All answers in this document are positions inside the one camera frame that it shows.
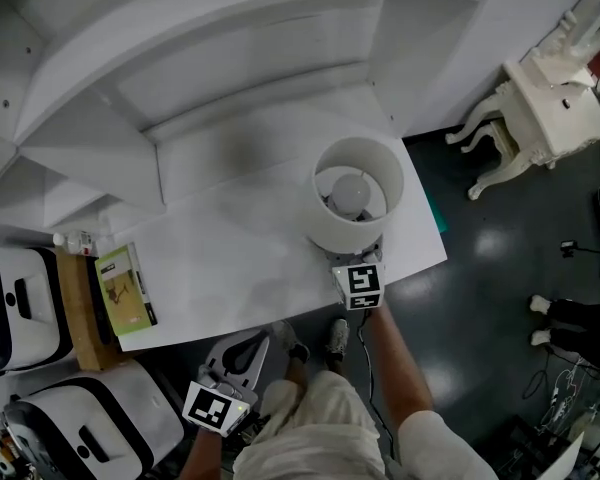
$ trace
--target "white sock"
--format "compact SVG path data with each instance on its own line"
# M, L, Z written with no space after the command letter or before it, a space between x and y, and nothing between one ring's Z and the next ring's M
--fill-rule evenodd
M544 345L545 343L551 342L551 330L545 329L543 331L534 331L531 335L531 345L537 347L538 345Z
M542 313L546 315L551 307L551 301L541 297L540 295L533 295L531 297L531 302L529 303L529 309L531 311L537 311L538 313Z

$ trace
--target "white wall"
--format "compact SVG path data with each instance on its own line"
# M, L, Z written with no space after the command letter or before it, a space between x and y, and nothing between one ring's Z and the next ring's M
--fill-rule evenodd
M500 66L520 60L578 0L485 0L435 86L425 111L408 130L416 135L463 122L502 76Z

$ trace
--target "book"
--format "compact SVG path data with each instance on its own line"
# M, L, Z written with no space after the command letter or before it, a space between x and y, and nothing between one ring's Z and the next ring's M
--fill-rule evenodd
M158 323L142 280L133 243L98 259L96 270L102 298L116 336Z

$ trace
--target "black pants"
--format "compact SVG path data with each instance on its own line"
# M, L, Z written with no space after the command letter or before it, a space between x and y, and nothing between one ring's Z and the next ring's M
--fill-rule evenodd
M551 303L548 315L554 320L586 329L585 332L552 329L551 343L563 350L577 352L600 368L600 304L587 306L570 300L557 300Z

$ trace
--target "foot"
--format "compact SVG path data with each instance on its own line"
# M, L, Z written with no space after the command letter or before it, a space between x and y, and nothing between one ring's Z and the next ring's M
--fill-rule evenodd
M541 297L540 295L532 295L529 301L529 309L546 315L551 307L551 301Z
M344 318L338 318L331 324L329 331L329 341L325 346L327 357L336 361L344 359L349 341L349 323Z
M289 357L297 357L303 363L309 360L309 348L302 343L296 336L296 332L293 327L286 320L279 320L271 324L271 330L276 340L282 347L282 349L289 355Z
M531 334L531 346L537 347L538 345L544 345L545 343L551 342L551 330L545 329L544 331L534 331Z

